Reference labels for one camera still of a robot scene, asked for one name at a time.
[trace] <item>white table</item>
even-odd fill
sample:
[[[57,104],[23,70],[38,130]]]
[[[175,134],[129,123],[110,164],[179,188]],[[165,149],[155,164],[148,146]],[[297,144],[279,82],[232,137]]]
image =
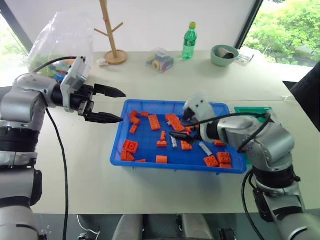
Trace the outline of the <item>white table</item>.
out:
[[[200,68],[198,61],[201,62],[200,59],[194,61],[194,67],[198,65]],[[211,100],[217,99],[216,102],[226,103],[230,110],[235,106],[272,107],[278,119],[295,139],[294,167],[296,174],[302,179],[300,187],[306,208],[320,208],[320,134],[295,100],[272,100],[270,95],[269,100],[264,100],[263,95],[268,97],[267,92],[273,92],[272,89],[268,90],[268,86],[264,86],[264,90],[259,88],[252,93],[248,91],[246,95],[237,94],[238,89],[235,86],[232,87],[231,80],[229,82],[228,76],[230,78],[231,76],[228,71],[233,73],[236,70],[249,70],[235,64],[226,70],[217,68],[217,71],[226,71],[226,73],[220,75],[221,78],[215,77],[211,81],[208,76],[204,77],[200,73],[196,77],[194,72],[193,76],[198,83],[193,85],[186,84],[191,83],[192,80],[182,78],[186,76],[185,72],[190,71],[191,65],[182,71],[183,64],[179,63],[180,65],[177,64],[165,74],[158,74],[152,69],[140,67],[139,64],[143,64],[143,58],[135,62],[133,54],[129,54],[128,63],[122,66],[102,69],[94,67],[88,83],[97,82],[117,87],[133,99],[185,101],[194,91],[202,90],[210,93]],[[239,72],[238,75],[244,76],[244,73]],[[251,81],[252,85],[255,85],[256,79]],[[246,89],[252,87],[247,78],[243,82],[247,84]],[[166,89],[164,83],[168,83],[168,86],[182,86],[183,89],[177,88],[174,94],[170,88]],[[221,91],[215,90],[218,86],[223,86],[219,89],[229,86],[228,93],[234,94],[224,95]],[[274,93],[274,98],[276,95],[288,93],[284,85],[283,87],[279,85],[275,91],[278,94]],[[241,101],[230,101],[236,96]],[[125,99],[99,96],[94,100],[95,112],[107,112],[120,116]],[[220,174],[217,176],[208,172],[183,170],[174,172],[168,169],[132,169],[113,166],[110,163],[110,155],[118,124],[85,122],[76,113],[66,113],[62,108],[52,109],[51,113],[66,149],[71,214],[243,212],[240,194],[243,175]],[[65,186],[62,154],[53,126],[47,117],[39,137],[37,151],[39,155],[36,168],[43,174],[43,194],[41,200],[32,209],[35,213],[63,214]],[[246,195],[249,211],[257,212],[249,187]]]

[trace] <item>green bowl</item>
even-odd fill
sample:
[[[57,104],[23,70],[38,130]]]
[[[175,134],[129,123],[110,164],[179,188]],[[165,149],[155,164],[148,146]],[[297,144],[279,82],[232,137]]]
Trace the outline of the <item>green bowl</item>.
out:
[[[216,51],[218,48],[224,48],[224,49],[228,50],[229,52],[233,53],[234,58],[226,59],[226,58],[221,58],[221,57],[217,56]],[[232,64],[238,56],[239,56],[238,50],[235,49],[234,47],[228,46],[228,45],[217,45],[217,46],[214,46],[211,50],[211,62],[214,65],[217,65],[220,67],[226,67],[226,66]]]

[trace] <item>clear plastic bag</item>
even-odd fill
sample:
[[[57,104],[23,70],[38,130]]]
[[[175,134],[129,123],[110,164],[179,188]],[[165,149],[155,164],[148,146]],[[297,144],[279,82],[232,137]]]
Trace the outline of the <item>clear plastic bag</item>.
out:
[[[61,57],[86,57],[93,65],[93,28],[85,13],[57,12],[37,37],[27,59],[29,71]],[[72,61],[57,62],[41,70],[41,74],[54,78],[69,68]]]

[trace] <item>green tree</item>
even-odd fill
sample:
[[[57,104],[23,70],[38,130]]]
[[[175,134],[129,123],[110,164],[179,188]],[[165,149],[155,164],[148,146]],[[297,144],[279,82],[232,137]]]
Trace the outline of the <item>green tree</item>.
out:
[[[307,64],[320,60],[319,0],[287,0],[281,4],[265,1],[244,45],[261,51],[282,64]],[[305,47],[314,51],[298,50]]]

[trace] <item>blue plastic tray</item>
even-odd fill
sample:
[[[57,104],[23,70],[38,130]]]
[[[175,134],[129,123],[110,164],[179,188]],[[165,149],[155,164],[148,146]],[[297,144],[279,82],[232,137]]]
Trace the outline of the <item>blue plastic tray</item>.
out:
[[[119,124],[118,131],[115,137],[110,161],[115,166],[127,167],[143,167],[143,168],[159,168],[173,170],[194,170],[194,171],[209,171],[230,174],[242,174],[247,170],[243,154],[238,154],[237,150],[229,145],[215,146],[212,143],[205,143],[211,152],[217,156],[217,152],[228,152],[232,159],[231,168],[207,167],[204,158],[207,154],[199,146],[198,142],[192,145],[192,150],[183,151],[181,142],[177,140],[177,148],[172,147],[169,132],[173,131],[171,126],[165,121],[165,114],[176,114],[181,116],[183,113],[184,102],[182,101],[153,101],[153,100],[127,100],[124,103],[122,115],[123,121]],[[227,105],[223,103],[211,103],[216,116],[229,114]],[[129,114],[137,110],[149,112],[151,115],[156,114],[161,125],[161,129],[151,131],[148,117],[138,116],[141,120],[135,134],[130,134]],[[166,132],[167,147],[157,147],[157,141],[160,140],[161,131]],[[146,159],[147,162],[131,162],[121,161],[121,152],[125,140],[131,140],[139,143],[138,151],[133,154],[136,160]],[[168,164],[156,163],[156,156],[168,156]]]

